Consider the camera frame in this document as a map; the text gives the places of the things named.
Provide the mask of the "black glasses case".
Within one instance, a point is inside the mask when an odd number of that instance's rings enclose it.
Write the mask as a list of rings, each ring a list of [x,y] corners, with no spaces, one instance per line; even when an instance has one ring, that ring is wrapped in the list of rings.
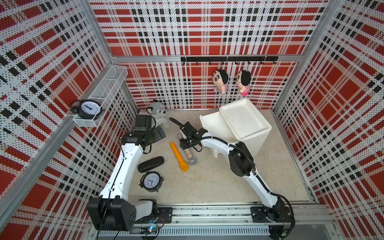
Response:
[[[147,160],[145,162],[142,162],[138,165],[138,171],[140,173],[146,173],[149,172],[150,170],[153,170],[165,163],[165,159],[161,156],[152,158],[150,160]]]

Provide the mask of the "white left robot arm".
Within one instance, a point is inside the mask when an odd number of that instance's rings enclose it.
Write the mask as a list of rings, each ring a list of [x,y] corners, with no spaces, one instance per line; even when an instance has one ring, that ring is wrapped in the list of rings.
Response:
[[[129,190],[138,162],[145,148],[155,142],[156,120],[149,115],[137,115],[133,130],[121,138],[120,154],[115,168],[97,198],[90,198],[87,211],[97,231],[130,231],[140,220],[156,219],[156,200],[129,203]]]

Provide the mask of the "orange microphone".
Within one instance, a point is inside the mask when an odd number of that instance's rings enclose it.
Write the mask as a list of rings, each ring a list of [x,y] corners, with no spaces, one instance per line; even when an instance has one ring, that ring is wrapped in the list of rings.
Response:
[[[180,166],[180,169],[183,171],[183,172],[187,172],[189,170],[189,166],[187,164],[187,162],[183,159],[181,153],[179,152],[177,146],[175,145],[174,142],[170,142],[170,146],[171,146],[171,149],[177,159],[177,161],[179,162],[179,166]]]

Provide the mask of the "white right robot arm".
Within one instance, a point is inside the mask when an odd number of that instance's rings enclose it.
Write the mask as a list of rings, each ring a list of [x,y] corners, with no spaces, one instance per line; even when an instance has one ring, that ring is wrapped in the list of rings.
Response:
[[[174,118],[169,120],[176,124],[183,138],[180,140],[182,149],[194,148],[196,145],[217,151],[228,157],[231,171],[243,178],[256,192],[261,200],[263,208],[267,212],[267,218],[271,222],[296,223],[292,205],[282,195],[274,193],[257,171],[254,159],[247,146],[243,142],[231,143],[220,139],[205,129],[197,130],[189,122],[180,123]]]

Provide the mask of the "silver rhinestone microphone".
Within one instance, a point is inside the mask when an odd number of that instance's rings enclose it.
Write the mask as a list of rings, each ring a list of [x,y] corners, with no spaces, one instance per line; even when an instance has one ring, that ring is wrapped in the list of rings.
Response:
[[[178,134],[177,137],[178,137],[179,141],[181,141],[183,139],[183,135],[182,134]],[[189,165],[190,166],[195,166],[197,164],[197,160],[193,156],[191,150],[190,149],[185,149],[184,152],[185,152],[186,157],[188,159]]]

